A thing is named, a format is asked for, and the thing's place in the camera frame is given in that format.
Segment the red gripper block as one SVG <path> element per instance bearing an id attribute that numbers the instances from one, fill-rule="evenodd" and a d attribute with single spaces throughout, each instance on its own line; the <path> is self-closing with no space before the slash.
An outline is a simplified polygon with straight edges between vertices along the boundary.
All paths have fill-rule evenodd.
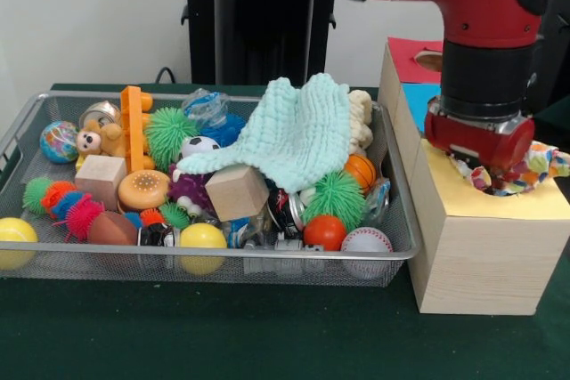
<path id="1" fill-rule="evenodd" d="M 493 123 L 429 111 L 424 123 L 424 133 L 434 147 L 471 166 L 488 166 L 501 172 L 523 159 L 533 142 L 534 131 L 533 120 L 521 115 Z"/>

